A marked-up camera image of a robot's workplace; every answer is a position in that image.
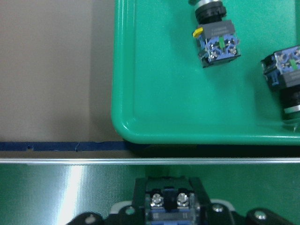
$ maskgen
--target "green plastic tray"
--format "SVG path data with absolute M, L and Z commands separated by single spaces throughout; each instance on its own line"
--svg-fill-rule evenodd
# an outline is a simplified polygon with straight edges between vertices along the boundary
M 299 0 L 223 0 L 242 56 L 202 68 L 188 0 L 117 0 L 112 121 L 134 143 L 299 145 L 260 64 L 300 44 Z

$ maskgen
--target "metal ring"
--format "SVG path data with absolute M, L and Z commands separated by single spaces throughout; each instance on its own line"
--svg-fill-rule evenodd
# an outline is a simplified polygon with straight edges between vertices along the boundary
M 295 113 L 295 112 L 299 112 L 299 111 L 300 111 L 300 105 L 296 105 L 296 106 L 285 109 L 286 114 Z
M 220 2 L 222 2 L 222 0 L 201 0 L 201 1 L 199 1 L 199 2 L 196 3 L 196 5 L 195 5 L 195 11 L 198 8 L 200 8 L 201 6 L 204 6 L 204 5 L 206 5 L 208 3 L 211 3 L 211 2 L 214 2 L 214 1 L 220 1 Z

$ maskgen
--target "bolt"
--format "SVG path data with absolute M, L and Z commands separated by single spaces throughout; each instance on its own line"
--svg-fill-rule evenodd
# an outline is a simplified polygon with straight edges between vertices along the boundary
M 223 212 L 224 208 L 220 204 L 214 204 L 212 206 L 212 210 L 214 210 L 215 212 Z
M 128 207 L 128 208 L 126 209 L 125 213 L 126 213 L 127 215 L 132 215 L 132 214 L 135 213 L 135 209 L 134 209 L 132 206 L 130 206 L 130 207 Z
M 255 211 L 254 216 L 260 220 L 265 220 L 267 218 L 267 215 L 263 211 Z
M 188 196 L 185 193 L 180 193 L 177 196 L 177 205 L 178 206 L 188 206 Z

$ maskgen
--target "green indicator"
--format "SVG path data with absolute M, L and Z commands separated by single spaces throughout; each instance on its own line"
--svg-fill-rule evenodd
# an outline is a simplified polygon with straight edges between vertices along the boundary
M 224 42 L 224 37 L 219 37 L 219 43 L 221 48 L 225 48 L 225 42 Z
M 297 63 L 295 60 L 290 60 L 290 63 L 291 63 L 291 66 L 294 70 L 297 70 L 298 69 L 298 66 L 297 66 Z

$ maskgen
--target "yellow tab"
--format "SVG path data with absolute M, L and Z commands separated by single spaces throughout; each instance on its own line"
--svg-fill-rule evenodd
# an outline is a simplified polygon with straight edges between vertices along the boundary
M 198 29 L 196 29 L 194 32 L 193 32 L 193 37 L 194 38 L 198 38 L 200 36 L 200 34 L 202 34 L 203 32 L 203 27 L 199 27 Z

